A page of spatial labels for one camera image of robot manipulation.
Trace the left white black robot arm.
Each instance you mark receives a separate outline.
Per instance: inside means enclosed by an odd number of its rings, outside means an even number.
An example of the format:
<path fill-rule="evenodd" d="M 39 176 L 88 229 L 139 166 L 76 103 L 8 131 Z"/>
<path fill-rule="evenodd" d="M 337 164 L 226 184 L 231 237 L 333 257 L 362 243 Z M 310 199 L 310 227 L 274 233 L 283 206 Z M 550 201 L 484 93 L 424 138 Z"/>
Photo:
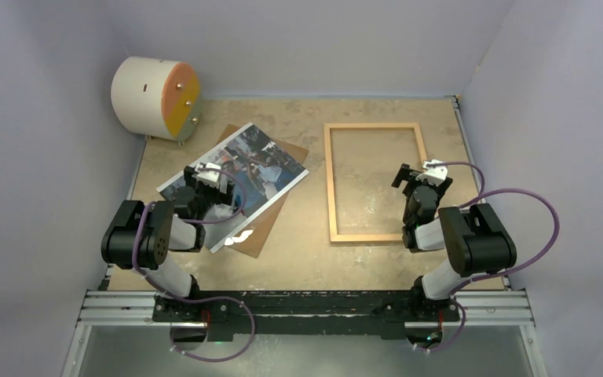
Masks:
<path fill-rule="evenodd" d="M 201 251 L 206 226 L 242 214 L 246 200 L 236 195 L 245 191 L 233 173 L 218 165 L 186 167 L 181 185 L 173 188 L 168 199 L 150 203 L 129 199 L 121 203 L 101 241 L 101 256 L 108 264 L 135 272 L 160 294 L 173 298 L 172 310 L 182 320 L 195 320 L 203 310 L 197 280 L 168 254 Z"/>

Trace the glossy printed photo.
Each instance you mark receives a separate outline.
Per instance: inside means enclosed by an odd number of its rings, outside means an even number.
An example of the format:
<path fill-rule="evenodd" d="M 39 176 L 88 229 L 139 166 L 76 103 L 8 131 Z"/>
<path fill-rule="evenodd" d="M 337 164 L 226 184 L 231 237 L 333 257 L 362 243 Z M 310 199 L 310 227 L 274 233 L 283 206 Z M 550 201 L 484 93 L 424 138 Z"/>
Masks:
<path fill-rule="evenodd" d="M 245 240 L 308 173 L 255 124 L 240 127 L 157 188 L 174 204 L 170 250 L 214 253 Z"/>

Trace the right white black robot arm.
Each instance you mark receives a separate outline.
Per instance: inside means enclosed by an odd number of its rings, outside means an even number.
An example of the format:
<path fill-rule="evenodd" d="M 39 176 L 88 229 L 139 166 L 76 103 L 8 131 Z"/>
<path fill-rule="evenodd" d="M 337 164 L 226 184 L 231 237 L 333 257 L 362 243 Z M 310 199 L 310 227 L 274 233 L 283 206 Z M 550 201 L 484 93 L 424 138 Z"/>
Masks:
<path fill-rule="evenodd" d="M 441 162 L 426 162 L 422 171 L 402 164 L 394 188 L 405 184 L 402 241 L 412 253 L 445 250 L 446 259 L 420 276 L 411 289 L 411 313 L 427 320 L 456 287 L 472 277 L 495 275 L 517 261 L 514 242 L 493 208 L 486 203 L 467 209 L 442 207 L 441 199 L 453 180 Z"/>

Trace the wooden picture frame with glass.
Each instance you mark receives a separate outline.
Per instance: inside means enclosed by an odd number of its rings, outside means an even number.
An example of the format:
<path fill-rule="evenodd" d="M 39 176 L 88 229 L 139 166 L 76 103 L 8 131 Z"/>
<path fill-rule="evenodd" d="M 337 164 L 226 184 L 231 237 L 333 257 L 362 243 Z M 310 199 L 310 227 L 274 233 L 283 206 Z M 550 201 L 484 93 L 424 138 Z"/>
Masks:
<path fill-rule="evenodd" d="M 422 136 L 421 126 L 418 123 L 325 123 L 323 125 L 324 155 L 327 177 L 327 206 L 328 228 L 331 243 L 395 243 L 400 241 L 396 234 L 347 234 L 338 231 L 336 213 L 336 198 L 334 184 L 334 166 L 332 155 L 331 132 L 333 130 L 411 130 L 415 135 L 420 160 L 427 160 L 426 146 Z"/>

